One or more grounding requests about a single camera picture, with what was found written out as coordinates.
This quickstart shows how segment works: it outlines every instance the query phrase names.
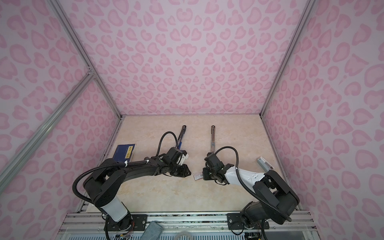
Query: diagonal metal bar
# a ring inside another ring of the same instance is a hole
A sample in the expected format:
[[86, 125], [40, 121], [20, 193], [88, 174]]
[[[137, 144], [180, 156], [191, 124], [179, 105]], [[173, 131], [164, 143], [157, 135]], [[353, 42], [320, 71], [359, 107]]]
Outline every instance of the diagonal metal bar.
[[96, 74], [96, 83], [100, 87], [101, 92], [103, 93], [105, 99], [107, 100], [108, 104], [113, 109], [116, 116], [120, 119], [121, 113], [118, 109], [115, 101], [113, 100], [112, 96], [109, 94], [107, 88], [105, 87], [103, 81], [101, 80], [101, 77], [99, 73], [97, 72], [95, 66], [93, 65], [91, 58], [89, 57], [87, 51], [85, 50], [85, 47], [81, 43], [81, 40], [77, 33], [75, 32], [67, 14], [65, 13], [62, 5], [60, 4], [59, 0], [48, 0], [47, 1], [49, 5], [51, 6], [53, 12], [55, 13], [56, 17], [60, 21], [61, 25], [63, 26], [64, 30], [66, 31], [68, 37], [71, 39], [74, 47], [77, 49], [79, 55], [81, 56], [84, 63], [88, 66], [90, 70], [93, 70]]
[[48, 134], [60, 122], [68, 109], [77, 100], [88, 84], [94, 79], [94, 73], [90, 71], [76, 85], [72, 92], [61, 102], [47, 120], [36, 130], [34, 135], [26, 142], [23, 149], [10, 159], [9, 164], [0, 174], [0, 194], [27, 163], [31, 155], [39, 148]]
[[303, 35], [306, 26], [308, 25], [308, 22], [311, 18], [311, 15], [314, 12], [314, 10], [316, 9], [317, 2], [318, 2], [318, 0], [308, 0], [307, 1], [306, 5], [304, 7], [304, 10], [303, 10], [303, 14], [300, 17], [299, 23], [297, 24], [297, 27], [296, 27], [295, 31], [293, 32], [292, 39], [288, 45], [287, 51], [285, 52], [285, 55], [284, 55], [283, 60], [281, 62], [281, 65], [280, 65], [279, 69], [277, 70], [276, 77], [273, 80], [272, 86], [268, 92], [268, 95], [267, 95], [265, 103], [262, 107], [260, 116], [264, 116], [264, 114], [267, 110], [267, 107], [271, 102], [272, 96], [275, 93], [276, 86], [280, 82], [280, 80], [284, 74], [284, 71], [285, 71], [286, 67], [288, 66], [288, 63], [289, 63], [289, 61], [290, 61], [290, 59], [291, 59], [291, 57], [295, 51], [295, 48], [296, 48], [297, 44], [299, 43], [300, 38]]

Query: gray sponge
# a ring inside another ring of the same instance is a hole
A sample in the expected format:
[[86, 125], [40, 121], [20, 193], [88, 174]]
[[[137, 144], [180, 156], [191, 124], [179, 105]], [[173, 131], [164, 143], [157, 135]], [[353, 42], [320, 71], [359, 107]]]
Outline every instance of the gray sponge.
[[149, 223], [140, 240], [157, 240], [162, 231], [163, 228], [157, 224], [157, 222], [152, 221]]

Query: heart pattern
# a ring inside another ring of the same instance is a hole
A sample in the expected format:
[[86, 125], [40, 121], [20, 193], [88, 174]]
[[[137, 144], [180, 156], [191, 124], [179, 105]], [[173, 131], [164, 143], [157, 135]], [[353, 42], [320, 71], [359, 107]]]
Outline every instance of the heart pattern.
[[61, 4], [123, 114], [259, 113], [306, 1], [233, 2]]
[[87, 71], [45, 1], [0, 6], [0, 172]]
[[[73, 124], [74, 117], [81, 124]], [[0, 196], [0, 238], [54, 238], [66, 213], [79, 203], [71, 188], [74, 179], [96, 166], [116, 123], [91, 82]], [[81, 144], [72, 144], [79, 139]], [[78, 189], [84, 191], [81, 183]]]
[[322, 239], [384, 238], [383, 7], [321, 0], [266, 112]]

